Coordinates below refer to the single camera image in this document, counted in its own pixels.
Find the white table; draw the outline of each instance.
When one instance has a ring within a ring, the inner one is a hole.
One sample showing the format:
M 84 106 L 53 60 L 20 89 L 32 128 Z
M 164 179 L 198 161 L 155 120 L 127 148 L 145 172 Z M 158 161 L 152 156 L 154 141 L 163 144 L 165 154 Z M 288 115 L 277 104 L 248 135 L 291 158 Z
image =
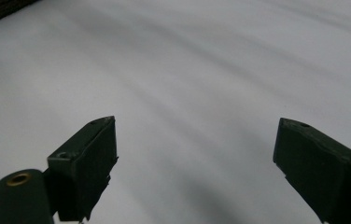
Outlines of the white table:
M 280 118 L 351 148 L 351 1 L 43 0 L 0 21 L 0 179 L 114 115 L 90 223 L 319 223 Z

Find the white surface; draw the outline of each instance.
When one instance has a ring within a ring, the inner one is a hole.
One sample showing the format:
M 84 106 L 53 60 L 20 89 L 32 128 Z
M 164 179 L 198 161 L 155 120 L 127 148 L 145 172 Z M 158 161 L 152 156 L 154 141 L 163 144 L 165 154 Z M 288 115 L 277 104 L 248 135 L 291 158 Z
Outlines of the white surface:
M 90 223 L 319 223 L 281 117 L 351 147 L 351 1 L 44 0 L 0 21 L 0 178 L 90 120 L 119 163 Z

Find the screw hole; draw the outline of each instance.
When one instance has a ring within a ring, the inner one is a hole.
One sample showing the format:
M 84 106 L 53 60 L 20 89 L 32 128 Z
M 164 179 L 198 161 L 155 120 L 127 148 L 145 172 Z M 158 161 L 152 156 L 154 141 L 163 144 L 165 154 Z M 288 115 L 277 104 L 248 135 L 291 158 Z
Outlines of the screw hole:
M 11 187 L 16 187 L 18 185 L 26 183 L 27 181 L 29 181 L 30 178 L 31 176 L 28 173 L 14 175 L 7 181 L 7 185 Z
M 57 157 L 60 157 L 60 158 L 68 158 L 68 155 L 67 155 L 67 153 L 66 152 L 61 152 L 61 153 L 59 153 L 59 154 L 57 154 Z

